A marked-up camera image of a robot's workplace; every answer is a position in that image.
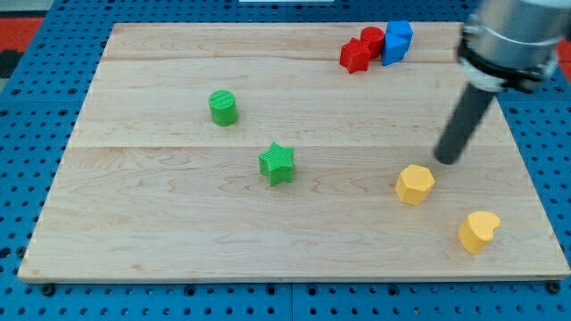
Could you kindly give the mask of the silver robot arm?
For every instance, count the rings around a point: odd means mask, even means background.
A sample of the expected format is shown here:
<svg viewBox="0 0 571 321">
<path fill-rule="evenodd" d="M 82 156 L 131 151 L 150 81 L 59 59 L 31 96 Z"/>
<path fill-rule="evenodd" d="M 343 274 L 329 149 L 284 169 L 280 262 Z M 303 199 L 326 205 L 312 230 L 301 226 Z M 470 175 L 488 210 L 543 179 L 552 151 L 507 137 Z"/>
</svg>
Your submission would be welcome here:
<svg viewBox="0 0 571 321">
<path fill-rule="evenodd" d="M 570 0 L 485 0 L 461 29 L 458 59 L 483 91 L 532 93 L 558 64 L 570 33 Z"/>
</svg>

